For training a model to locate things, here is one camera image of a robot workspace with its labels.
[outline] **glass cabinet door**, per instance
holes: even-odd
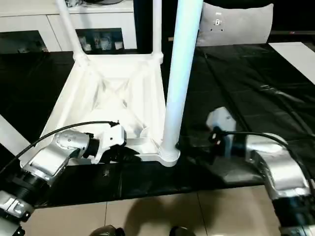
[[[0,54],[61,51],[45,15],[0,17]]]
[[[0,54],[47,51],[37,30],[0,32]]]
[[[122,29],[77,29],[82,49],[86,53],[98,54],[103,51],[123,50]]]

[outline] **black tablecloth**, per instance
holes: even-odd
[[[167,91],[171,45],[162,77]],[[0,113],[29,141],[38,138],[72,68],[72,53],[0,55]],[[68,167],[39,207],[112,201],[262,184],[241,159],[207,165],[209,112],[225,106],[238,130],[282,136],[315,176],[315,86],[269,45],[196,48],[173,168],[157,162]],[[10,155],[3,147],[2,164]]]

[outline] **beige floor tile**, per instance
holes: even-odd
[[[196,193],[110,202],[106,224],[124,228],[126,236],[168,236],[173,226],[206,236]]]
[[[208,236],[279,236],[264,186],[198,192]]]
[[[105,215],[106,203],[38,209],[22,227],[26,236],[89,236]]]

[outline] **white cabinet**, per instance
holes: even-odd
[[[0,53],[60,51],[46,15],[0,17]]]
[[[101,33],[121,34],[125,49],[136,49],[136,32],[133,12],[115,13],[83,13],[71,14],[71,19],[77,33],[83,29],[94,30]],[[50,25],[56,35],[62,51],[72,51],[63,23],[59,15],[48,15]]]

